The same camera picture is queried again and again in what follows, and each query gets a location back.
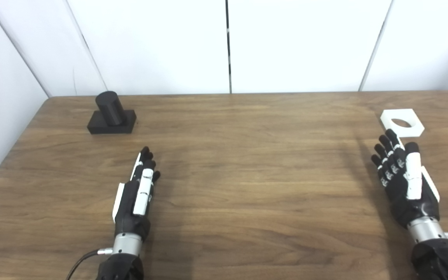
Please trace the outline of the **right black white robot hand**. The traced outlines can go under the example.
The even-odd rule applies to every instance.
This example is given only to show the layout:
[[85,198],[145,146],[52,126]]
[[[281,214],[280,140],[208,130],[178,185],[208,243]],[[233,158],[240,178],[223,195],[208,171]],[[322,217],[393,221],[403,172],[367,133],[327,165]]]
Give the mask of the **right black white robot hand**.
[[416,142],[405,145],[392,129],[380,135],[371,160],[390,203],[394,220],[402,227],[430,217],[440,220],[439,195],[423,173],[421,151]]

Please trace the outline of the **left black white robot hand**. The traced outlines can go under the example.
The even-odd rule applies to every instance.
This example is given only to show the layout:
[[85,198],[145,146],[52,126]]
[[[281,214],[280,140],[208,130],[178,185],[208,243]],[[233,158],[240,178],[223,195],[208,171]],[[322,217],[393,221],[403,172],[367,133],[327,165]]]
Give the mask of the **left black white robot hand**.
[[114,235],[135,234],[145,241],[151,230],[148,213],[160,171],[148,146],[139,152],[128,182],[120,183],[112,217]]

